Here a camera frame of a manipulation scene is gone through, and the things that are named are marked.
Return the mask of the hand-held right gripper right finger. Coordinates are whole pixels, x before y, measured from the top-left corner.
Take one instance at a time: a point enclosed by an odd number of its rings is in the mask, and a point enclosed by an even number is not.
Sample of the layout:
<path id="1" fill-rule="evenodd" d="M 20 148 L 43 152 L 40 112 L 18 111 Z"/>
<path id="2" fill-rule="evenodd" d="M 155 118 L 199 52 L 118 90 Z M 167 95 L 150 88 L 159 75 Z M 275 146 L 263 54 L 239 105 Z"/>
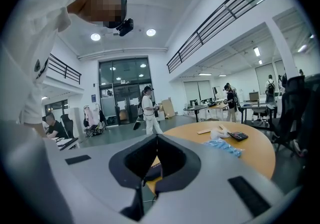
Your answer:
<path id="1" fill-rule="evenodd" d="M 162 179 L 155 184 L 156 195 L 183 190 L 201 170 L 201 160 L 194 151 L 164 135 L 157 135 L 157 157 Z"/>

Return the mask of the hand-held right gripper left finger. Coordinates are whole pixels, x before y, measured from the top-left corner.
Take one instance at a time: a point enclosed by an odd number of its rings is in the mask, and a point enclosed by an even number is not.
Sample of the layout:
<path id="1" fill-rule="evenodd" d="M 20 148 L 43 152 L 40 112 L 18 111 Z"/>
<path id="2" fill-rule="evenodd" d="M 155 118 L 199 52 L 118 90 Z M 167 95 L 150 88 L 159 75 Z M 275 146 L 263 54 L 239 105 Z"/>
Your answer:
<path id="1" fill-rule="evenodd" d="M 145 139 L 114 154 L 109 170 L 120 186 L 138 189 L 157 156 L 158 136 Z"/>

